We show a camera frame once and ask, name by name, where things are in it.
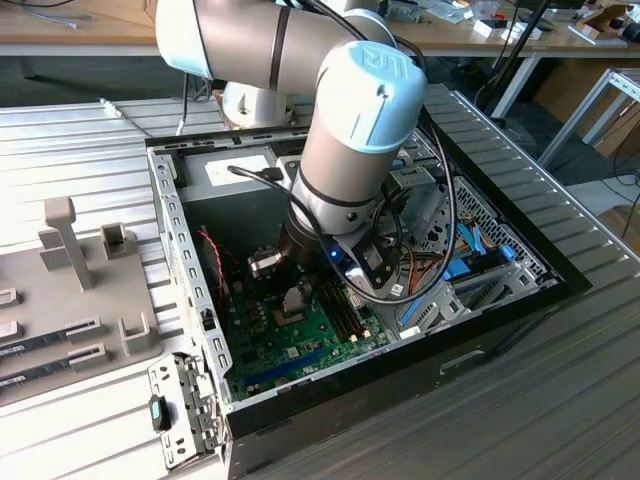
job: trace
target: blue ram slot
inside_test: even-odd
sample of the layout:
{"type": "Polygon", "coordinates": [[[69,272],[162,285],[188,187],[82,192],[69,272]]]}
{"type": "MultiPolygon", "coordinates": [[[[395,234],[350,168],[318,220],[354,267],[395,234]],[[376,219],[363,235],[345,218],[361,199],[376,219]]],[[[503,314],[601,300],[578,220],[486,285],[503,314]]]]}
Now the blue ram slot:
{"type": "Polygon", "coordinates": [[[291,370],[297,370],[298,368],[306,367],[307,365],[312,364],[316,360],[316,357],[323,353],[326,348],[327,347],[319,348],[318,350],[311,352],[304,357],[300,357],[297,360],[291,360],[290,362],[283,363],[282,365],[278,365],[277,367],[269,368],[268,370],[264,370],[260,373],[249,375],[244,379],[244,383],[247,386],[255,385],[256,383],[266,382],[267,380],[271,380],[272,378],[281,377],[291,370]]]}

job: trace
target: motherboard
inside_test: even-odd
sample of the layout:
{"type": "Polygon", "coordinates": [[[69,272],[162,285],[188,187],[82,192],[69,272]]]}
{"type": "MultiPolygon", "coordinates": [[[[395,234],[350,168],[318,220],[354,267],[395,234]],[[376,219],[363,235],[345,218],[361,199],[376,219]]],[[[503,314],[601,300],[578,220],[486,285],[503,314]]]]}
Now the motherboard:
{"type": "Polygon", "coordinates": [[[236,401],[284,386],[389,343],[369,307],[337,280],[314,286],[308,300],[262,296],[247,273],[225,295],[226,339],[236,401]],[[282,305],[289,304],[289,312],[282,305]]]}

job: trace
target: black switch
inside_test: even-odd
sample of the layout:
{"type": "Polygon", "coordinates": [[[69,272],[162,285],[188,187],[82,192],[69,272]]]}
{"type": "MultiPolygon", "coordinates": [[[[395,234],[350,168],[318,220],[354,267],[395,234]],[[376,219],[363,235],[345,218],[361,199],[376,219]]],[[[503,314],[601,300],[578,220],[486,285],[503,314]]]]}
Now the black switch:
{"type": "Polygon", "coordinates": [[[149,409],[151,410],[151,420],[153,421],[153,429],[156,432],[165,432],[171,428],[171,420],[169,419],[169,408],[164,397],[152,395],[149,400],[149,409]]]}

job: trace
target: black cable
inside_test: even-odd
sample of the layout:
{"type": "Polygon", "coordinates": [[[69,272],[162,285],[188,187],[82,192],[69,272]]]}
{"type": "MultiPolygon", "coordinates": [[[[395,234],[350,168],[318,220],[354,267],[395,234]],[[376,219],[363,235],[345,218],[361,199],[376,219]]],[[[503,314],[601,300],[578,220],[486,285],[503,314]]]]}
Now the black cable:
{"type": "Polygon", "coordinates": [[[189,74],[184,74],[184,85],[182,87],[182,117],[178,123],[178,129],[176,130],[176,136],[182,134],[182,129],[187,121],[187,99],[189,95],[189,74]]]}
{"type": "MultiPolygon", "coordinates": [[[[440,142],[438,141],[438,146],[440,148],[440,151],[442,152],[442,145],[440,145],[440,142]]],[[[455,188],[453,186],[453,177],[451,174],[451,170],[449,168],[449,162],[447,161],[447,159],[443,156],[442,158],[442,164],[443,164],[443,168],[445,171],[445,177],[447,178],[447,182],[449,185],[449,203],[451,205],[451,208],[449,209],[449,213],[450,213],[450,218],[451,218],[451,225],[455,225],[456,221],[457,221],[457,213],[456,213],[456,203],[455,203],[455,188]]],[[[247,178],[251,178],[253,180],[256,180],[264,185],[267,185],[275,190],[277,190],[278,192],[280,192],[281,194],[285,195],[286,197],[288,197],[291,202],[298,207],[298,209],[302,212],[302,214],[307,218],[307,221],[309,222],[309,224],[311,224],[311,227],[314,231],[314,233],[318,236],[318,241],[320,242],[320,246],[322,247],[322,250],[324,251],[327,259],[329,259],[329,263],[331,264],[331,267],[333,268],[333,270],[336,272],[336,275],[338,275],[338,277],[340,278],[340,280],[342,280],[346,285],[348,285],[349,287],[351,287],[351,289],[356,292],[358,295],[360,295],[362,298],[369,300],[370,302],[374,302],[374,303],[379,303],[381,305],[403,305],[405,303],[408,302],[412,302],[414,300],[417,300],[418,298],[420,298],[421,296],[425,295],[429,290],[431,290],[433,288],[433,286],[442,278],[442,275],[444,274],[446,268],[449,265],[449,262],[451,261],[451,257],[453,256],[453,253],[455,251],[455,229],[453,230],[454,234],[453,234],[453,238],[451,239],[451,241],[449,242],[449,245],[447,246],[447,251],[444,255],[443,261],[441,263],[441,268],[440,270],[431,278],[431,280],[429,282],[427,282],[425,285],[422,286],[422,288],[420,288],[420,290],[418,290],[417,292],[404,297],[404,298],[399,298],[397,300],[387,300],[384,298],[379,298],[376,297],[374,295],[371,295],[369,292],[364,291],[363,289],[361,289],[358,285],[356,285],[355,283],[353,283],[341,270],[340,268],[338,268],[338,265],[336,265],[332,260],[331,260],[331,245],[328,244],[328,241],[326,239],[326,235],[322,232],[322,227],[320,226],[320,224],[318,223],[318,220],[315,218],[315,216],[309,211],[309,209],[307,208],[307,206],[300,200],[298,199],[298,197],[296,197],[295,195],[293,195],[289,190],[287,190],[286,188],[284,188],[282,185],[275,183],[271,180],[268,180],[267,178],[262,177],[261,175],[255,173],[255,172],[251,172],[249,170],[245,170],[244,168],[240,168],[240,167],[236,167],[233,165],[230,165],[227,167],[227,170],[230,171],[231,173],[234,173],[236,175],[240,175],[243,177],[247,177],[247,178]]]]}
{"type": "Polygon", "coordinates": [[[398,237],[397,245],[400,246],[402,245],[402,224],[400,223],[400,216],[398,215],[396,209],[393,208],[391,196],[389,195],[389,190],[387,189],[387,187],[382,184],[380,190],[382,191],[382,196],[384,197],[385,203],[389,205],[389,209],[391,210],[391,216],[393,217],[393,223],[396,226],[396,235],[398,237]]]}
{"type": "Polygon", "coordinates": [[[376,206],[375,210],[373,211],[373,217],[371,219],[374,228],[378,228],[378,224],[380,223],[380,216],[382,215],[382,212],[384,212],[384,209],[387,208],[387,206],[392,206],[393,202],[397,203],[407,193],[409,193],[409,190],[398,190],[393,195],[391,195],[390,197],[391,201],[387,201],[387,199],[384,198],[376,206]]]}
{"type": "Polygon", "coordinates": [[[416,62],[418,63],[418,67],[426,75],[426,73],[427,73],[427,61],[425,60],[424,55],[422,54],[422,51],[415,44],[411,43],[406,38],[399,37],[398,35],[394,35],[393,38],[395,39],[396,43],[399,43],[400,45],[402,45],[403,47],[408,48],[409,50],[411,50],[414,53],[414,55],[416,56],[416,62]]]}
{"type": "Polygon", "coordinates": [[[15,2],[13,0],[0,0],[0,1],[4,3],[10,3],[11,5],[19,5],[21,7],[53,8],[53,7],[60,7],[62,5],[66,5],[67,3],[75,2],[76,0],[64,0],[63,2],[51,3],[49,5],[36,5],[35,3],[15,2]]]}
{"type": "Polygon", "coordinates": [[[627,216],[627,223],[625,223],[624,230],[622,230],[622,237],[620,237],[622,238],[622,240],[624,240],[624,236],[627,234],[627,231],[629,230],[629,226],[631,225],[631,219],[633,218],[633,211],[636,209],[636,205],[638,205],[639,201],[640,201],[640,193],[638,193],[638,196],[633,201],[633,205],[631,205],[631,210],[629,210],[629,215],[627,216]]]}
{"type": "Polygon", "coordinates": [[[504,45],[502,45],[502,50],[500,51],[500,55],[498,55],[498,58],[496,60],[496,68],[500,66],[500,62],[502,61],[504,52],[507,50],[507,45],[509,44],[509,39],[511,38],[511,33],[513,32],[513,27],[518,21],[518,9],[520,8],[520,0],[516,0],[516,3],[514,3],[513,6],[515,7],[515,10],[513,11],[511,26],[509,27],[509,33],[507,34],[507,39],[504,41],[504,45]]]}
{"type": "Polygon", "coordinates": [[[358,30],[356,27],[351,25],[351,23],[349,23],[347,20],[345,20],[343,17],[341,17],[335,10],[333,10],[331,7],[325,5],[320,0],[304,0],[301,3],[307,4],[307,5],[311,5],[313,8],[318,10],[320,13],[322,13],[322,14],[326,15],[327,17],[331,18],[333,21],[338,23],[338,25],[340,25],[342,28],[344,28],[346,31],[348,31],[351,35],[356,37],[356,39],[364,40],[364,41],[367,40],[367,37],[365,37],[360,30],[358,30]]]}
{"type": "Polygon", "coordinates": [[[498,72],[497,74],[498,77],[494,85],[489,89],[489,93],[485,96],[484,100],[480,101],[480,105],[478,106],[480,110],[484,111],[489,105],[489,103],[491,102],[491,99],[493,98],[493,96],[497,92],[498,93],[501,92],[502,89],[506,86],[507,82],[509,81],[509,76],[511,75],[511,71],[515,68],[518,62],[518,56],[520,55],[520,52],[524,48],[524,45],[527,42],[527,40],[529,40],[529,37],[531,36],[531,32],[538,24],[538,21],[542,18],[542,14],[545,12],[545,10],[547,9],[550,3],[551,3],[551,0],[541,0],[539,4],[536,6],[536,10],[533,12],[531,19],[529,20],[529,23],[527,23],[527,26],[524,29],[524,32],[522,32],[522,34],[518,38],[518,41],[514,45],[513,50],[509,54],[509,58],[507,59],[507,62],[498,72]]]}
{"type": "Polygon", "coordinates": [[[502,57],[504,56],[504,52],[507,50],[507,45],[509,44],[509,38],[511,38],[511,32],[513,32],[513,26],[516,24],[516,20],[518,19],[518,9],[520,8],[519,6],[520,0],[516,0],[516,3],[514,3],[513,5],[516,7],[514,12],[513,12],[513,19],[511,20],[511,27],[509,27],[509,33],[507,34],[507,39],[504,41],[504,44],[502,45],[502,50],[500,51],[500,54],[498,55],[498,58],[496,59],[496,66],[493,69],[493,75],[491,77],[489,77],[487,79],[487,81],[484,83],[484,85],[482,85],[478,91],[476,92],[475,97],[473,98],[473,105],[474,106],[478,106],[478,97],[480,96],[480,92],[482,92],[485,88],[487,88],[489,85],[491,85],[493,83],[494,80],[496,80],[498,78],[498,73],[496,72],[496,69],[500,66],[500,62],[502,61],[502,57]]]}
{"type": "Polygon", "coordinates": [[[622,198],[623,200],[626,200],[629,203],[633,203],[633,200],[631,200],[629,197],[627,197],[626,195],[622,195],[620,192],[618,192],[615,188],[612,188],[607,182],[605,182],[604,180],[600,179],[600,181],[602,182],[602,184],[607,187],[609,190],[611,190],[613,193],[615,193],[616,195],[618,195],[620,198],[622,198]]]}

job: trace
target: light blue joint cap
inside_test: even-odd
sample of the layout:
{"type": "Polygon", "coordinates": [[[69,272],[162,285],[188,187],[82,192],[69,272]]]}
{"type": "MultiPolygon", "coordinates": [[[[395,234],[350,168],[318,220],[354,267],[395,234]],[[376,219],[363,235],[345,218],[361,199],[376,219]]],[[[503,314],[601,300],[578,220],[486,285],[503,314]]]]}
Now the light blue joint cap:
{"type": "Polygon", "coordinates": [[[329,53],[320,71],[317,112],[347,147],[386,153],[415,128],[427,79],[404,53],[380,43],[350,42],[329,53]]]}
{"type": "Polygon", "coordinates": [[[160,55],[169,66],[192,75],[213,79],[192,1],[158,2],[156,40],[160,55]]]}

